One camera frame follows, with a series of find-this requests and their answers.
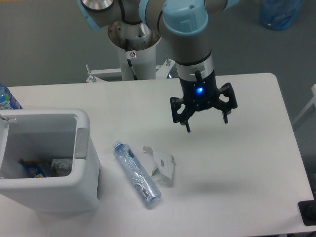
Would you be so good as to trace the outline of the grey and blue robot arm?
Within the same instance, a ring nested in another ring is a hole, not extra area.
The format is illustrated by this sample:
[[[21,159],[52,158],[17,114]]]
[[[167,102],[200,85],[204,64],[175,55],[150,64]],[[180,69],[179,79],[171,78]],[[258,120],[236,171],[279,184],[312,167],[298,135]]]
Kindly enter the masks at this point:
[[[188,126],[195,112],[220,110],[227,121],[237,108],[230,83],[217,87],[208,39],[209,16],[236,4],[234,0],[79,0],[78,7],[93,30],[107,27],[116,48],[123,51],[125,77],[141,79],[148,62],[135,60],[160,39],[170,43],[183,97],[171,97],[174,123]]]

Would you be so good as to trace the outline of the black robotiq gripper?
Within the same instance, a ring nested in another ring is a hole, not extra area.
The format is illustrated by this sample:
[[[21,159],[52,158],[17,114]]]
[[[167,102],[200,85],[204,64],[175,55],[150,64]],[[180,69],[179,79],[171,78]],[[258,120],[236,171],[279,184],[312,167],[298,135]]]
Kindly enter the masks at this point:
[[[224,123],[228,123],[228,115],[232,109],[237,108],[237,100],[231,83],[224,84],[217,88],[215,71],[205,77],[200,83],[180,79],[183,91],[183,98],[170,97],[171,113],[174,123],[185,126],[190,133],[189,118],[195,111],[202,111],[214,107],[222,111]],[[220,95],[228,98],[225,102],[220,99]]]

